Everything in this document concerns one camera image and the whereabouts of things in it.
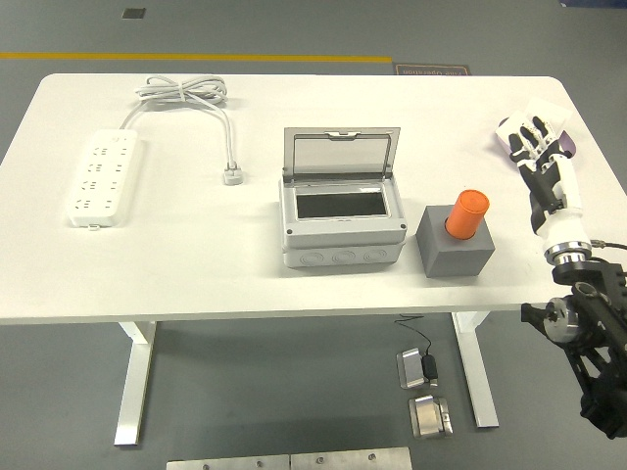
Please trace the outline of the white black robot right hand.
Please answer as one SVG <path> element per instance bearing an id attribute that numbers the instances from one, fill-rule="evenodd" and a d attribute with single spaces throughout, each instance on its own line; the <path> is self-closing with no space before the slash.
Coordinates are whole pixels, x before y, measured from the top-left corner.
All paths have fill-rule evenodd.
<path id="1" fill-rule="evenodd" d="M 552 126 L 540 117 L 516 112 L 497 129 L 510 160 L 528 188 L 533 232 L 542 238 L 549 263 L 559 252 L 588 253 L 591 241 L 582 223 L 583 205 L 572 163 Z"/>

